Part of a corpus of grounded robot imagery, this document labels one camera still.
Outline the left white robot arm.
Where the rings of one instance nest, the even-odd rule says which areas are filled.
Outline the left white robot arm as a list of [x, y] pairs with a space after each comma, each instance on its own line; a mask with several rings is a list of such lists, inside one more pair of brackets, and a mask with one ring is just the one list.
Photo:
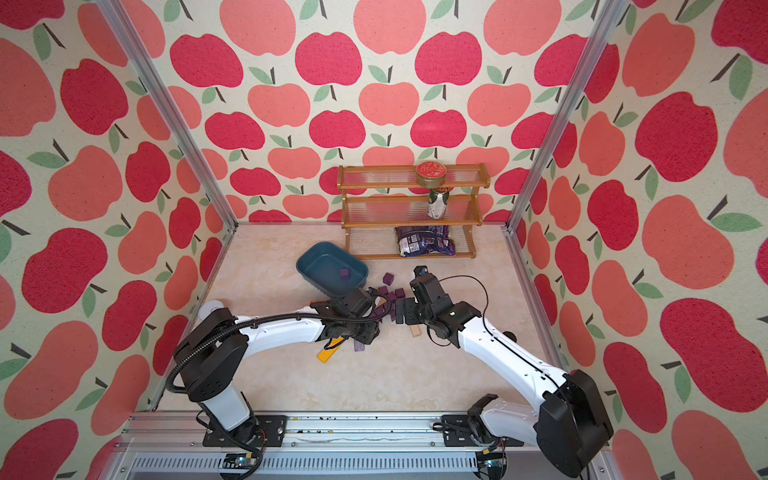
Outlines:
[[253, 409], [234, 385], [243, 360], [298, 343], [321, 342], [327, 351], [353, 338], [369, 345], [379, 334], [378, 291], [354, 289], [295, 312], [262, 317], [236, 316], [219, 302], [173, 353], [175, 365], [165, 389], [198, 404], [214, 439], [252, 454], [263, 451], [266, 434]]

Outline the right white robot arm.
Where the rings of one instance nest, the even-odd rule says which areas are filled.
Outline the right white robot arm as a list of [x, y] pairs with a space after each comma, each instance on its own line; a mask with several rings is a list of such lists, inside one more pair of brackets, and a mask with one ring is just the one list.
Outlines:
[[440, 279], [424, 266], [414, 270], [412, 297], [398, 302], [408, 325], [423, 324], [439, 346], [452, 345], [481, 360], [526, 400], [509, 403], [487, 394], [467, 411], [462, 424], [438, 428], [492, 450], [506, 440], [537, 447], [562, 474], [579, 478], [613, 437], [614, 430], [595, 381], [585, 372], [568, 373], [532, 355], [465, 301], [453, 302]]

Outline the teal plastic storage bin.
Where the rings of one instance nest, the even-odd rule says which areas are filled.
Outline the teal plastic storage bin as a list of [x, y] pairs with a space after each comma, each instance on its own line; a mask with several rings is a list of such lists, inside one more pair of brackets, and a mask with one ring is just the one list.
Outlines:
[[[339, 271], [350, 270], [350, 278], [342, 280]], [[328, 241], [318, 242], [296, 261], [299, 274], [330, 298], [343, 297], [365, 285], [368, 266], [349, 252]]]

